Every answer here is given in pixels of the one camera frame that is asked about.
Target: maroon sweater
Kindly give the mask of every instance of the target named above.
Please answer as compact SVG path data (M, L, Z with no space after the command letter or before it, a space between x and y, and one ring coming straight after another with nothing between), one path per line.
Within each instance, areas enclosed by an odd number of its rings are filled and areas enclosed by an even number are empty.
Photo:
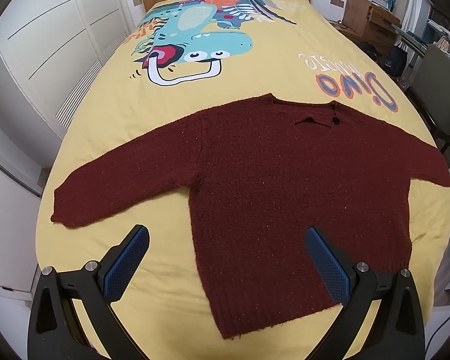
M198 272L230 338L334 304L305 250L312 225L374 270L407 267L410 179L450 186L440 152L400 128L335 101L268 94L197 112L85 164L55 190L51 219L80 227L189 187Z

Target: gray chair backrest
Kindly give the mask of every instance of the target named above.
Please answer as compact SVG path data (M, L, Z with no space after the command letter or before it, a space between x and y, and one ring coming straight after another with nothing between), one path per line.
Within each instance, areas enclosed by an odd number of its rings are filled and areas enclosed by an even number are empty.
M450 131L450 56L431 44L412 83L412 92L438 130Z

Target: mattress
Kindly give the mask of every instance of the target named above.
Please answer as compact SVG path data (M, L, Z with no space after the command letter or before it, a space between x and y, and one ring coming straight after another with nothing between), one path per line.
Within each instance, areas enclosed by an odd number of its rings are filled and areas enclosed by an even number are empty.
M299 103L335 100L434 145L400 89L308 0L158 3L80 104L44 191L36 231L40 266L68 271L100 260L135 224L147 226L150 249L112 307L151 359L303 359L341 306L224 340L197 273L187 189L73 230L50 221L53 192L77 167L156 127L270 92ZM408 200L409 268L426 322L450 235L450 188L413 179ZM363 344L378 304L373 302L349 355ZM105 354L80 302L76 307L85 333Z

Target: wooden dresser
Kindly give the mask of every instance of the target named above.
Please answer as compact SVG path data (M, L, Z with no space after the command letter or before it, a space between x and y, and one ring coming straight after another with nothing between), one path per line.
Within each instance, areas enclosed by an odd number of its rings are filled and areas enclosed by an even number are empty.
M342 23L358 35L348 36L341 31L345 36L373 44L385 56L397 39L392 24L400 26L400 20L391 12L368 0L347 0Z

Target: wall outlet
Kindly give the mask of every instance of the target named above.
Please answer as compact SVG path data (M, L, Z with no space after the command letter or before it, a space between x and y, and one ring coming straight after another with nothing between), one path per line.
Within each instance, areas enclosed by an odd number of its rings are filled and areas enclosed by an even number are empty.
M337 5L337 7L343 8L345 2L343 0L330 0L330 4Z

